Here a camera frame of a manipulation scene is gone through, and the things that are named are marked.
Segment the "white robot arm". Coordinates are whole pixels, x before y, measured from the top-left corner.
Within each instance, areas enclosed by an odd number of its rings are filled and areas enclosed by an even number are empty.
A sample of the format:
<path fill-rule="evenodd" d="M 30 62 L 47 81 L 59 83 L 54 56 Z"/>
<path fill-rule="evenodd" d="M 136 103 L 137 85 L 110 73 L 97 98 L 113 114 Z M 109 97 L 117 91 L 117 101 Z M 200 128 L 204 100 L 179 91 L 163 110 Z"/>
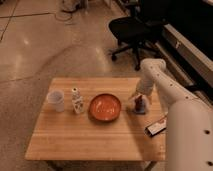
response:
<path fill-rule="evenodd" d="M 163 59 L 146 58 L 141 68 L 136 92 L 156 86 L 167 103 L 165 171 L 213 171 L 213 107 L 169 77 Z"/>

